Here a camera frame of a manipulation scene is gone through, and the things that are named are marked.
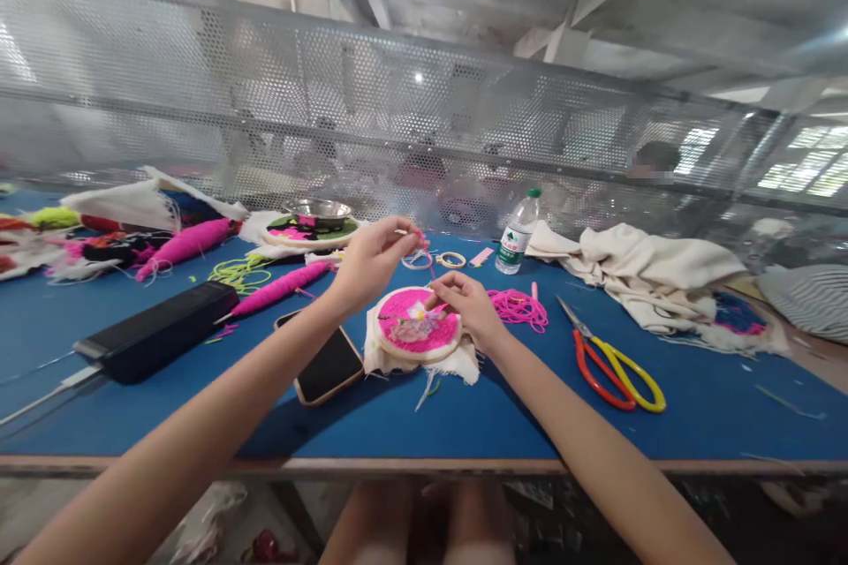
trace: water bottle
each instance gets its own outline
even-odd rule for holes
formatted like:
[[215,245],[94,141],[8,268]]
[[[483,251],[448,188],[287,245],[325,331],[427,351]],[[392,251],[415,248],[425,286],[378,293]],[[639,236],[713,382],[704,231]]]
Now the water bottle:
[[512,210],[501,237],[501,244],[497,247],[495,267],[498,271],[510,275],[519,271],[521,258],[539,218],[540,195],[541,188],[530,188],[527,190],[527,196]]

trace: leg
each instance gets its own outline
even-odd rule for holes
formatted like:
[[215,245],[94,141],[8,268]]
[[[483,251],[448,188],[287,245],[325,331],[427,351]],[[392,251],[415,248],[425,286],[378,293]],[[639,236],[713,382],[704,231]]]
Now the leg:
[[405,565],[414,489],[405,480],[360,481],[329,538],[321,565]]
[[451,485],[444,565],[513,565],[511,519],[500,484],[474,479]]

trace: scissors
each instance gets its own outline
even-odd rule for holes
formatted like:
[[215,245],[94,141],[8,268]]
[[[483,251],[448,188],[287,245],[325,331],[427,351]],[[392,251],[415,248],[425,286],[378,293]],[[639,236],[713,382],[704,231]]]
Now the scissors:
[[[563,307],[565,315],[568,316],[568,319],[574,326],[572,334],[574,335],[574,342],[577,344],[577,366],[580,369],[580,373],[582,373],[583,377],[586,378],[589,386],[594,389],[594,392],[622,411],[633,411],[636,408],[636,404],[650,412],[661,413],[665,411],[665,395],[663,395],[663,392],[660,390],[659,385],[654,381],[654,378],[648,375],[645,369],[633,362],[620,350],[593,335],[592,332],[589,331],[589,327],[579,320],[572,309],[563,302],[559,296],[557,296],[556,299],[559,300],[559,304]],[[590,342],[603,351],[604,355],[607,356],[609,363],[612,364],[613,369],[615,369],[615,373],[613,373],[610,368],[601,361],[598,354],[595,353],[589,345]],[[612,395],[592,376],[586,364],[587,353],[592,361],[595,362],[603,371],[604,375],[606,375],[621,392],[625,399],[619,399]],[[633,383],[630,381],[627,373],[625,373],[625,370],[622,368],[622,362],[630,366],[630,368],[632,368],[633,371],[647,384],[647,387],[651,389],[651,393],[654,394],[654,403],[649,402],[639,394],[639,391],[637,391],[636,387],[633,386]]]

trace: red scissor handle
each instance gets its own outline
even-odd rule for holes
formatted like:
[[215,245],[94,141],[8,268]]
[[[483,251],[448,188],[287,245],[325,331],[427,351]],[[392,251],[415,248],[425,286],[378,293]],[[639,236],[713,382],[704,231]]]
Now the red scissor handle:
[[[583,339],[583,335],[577,329],[572,331],[572,335],[574,335],[574,342],[577,344],[577,366],[580,369],[580,372],[583,374],[583,377],[586,378],[586,381],[589,383],[589,386],[594,389],[594,392],[599,396],[603,397],[608,403],[611,403],[616,408],[621,409],[622,411],[633,411],[636,409],[636,400],[633,399],[633,395],[631,395],[630,391],[627,390],[624,384],[622,384],[621,380],[612,372],[606,364],[598,357],[598,354],[594,352],[594,349],[589,345],[586,340]],[[593,375],[589,372],[589,367],[586,364],[586,354],[589,354],[589,357],[592,361],[603,371],[603,374],[609,378],[615,387],[621,392],[621,394],[625,397],[625,400],[620,400],[614,395],[612,395],[606,388],[601,386],[598,383]]]

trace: person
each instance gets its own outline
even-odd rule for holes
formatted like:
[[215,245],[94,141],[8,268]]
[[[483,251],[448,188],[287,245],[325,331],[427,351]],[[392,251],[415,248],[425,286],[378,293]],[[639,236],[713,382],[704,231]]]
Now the person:
[[628,178],[669,178],[680,163],[680,149],[667,141],[653,140],[639,148],[627,169]]
[[[329,289],[160,424],[44,528],[19,565],[144,563],[335,329],[378,299],[401,258],[422,245],[400,217],[358,232]],[[583,402],[499,320],[483,286],[451,271],[432,284],[433,308],[458,312],[611,525],[645,562],[725,563],[728,553],[646,457]],[[358,484],[323,565],[406,562],[417,500],[443,504],[446,563],[510,563],[504,494],[492,482]]]

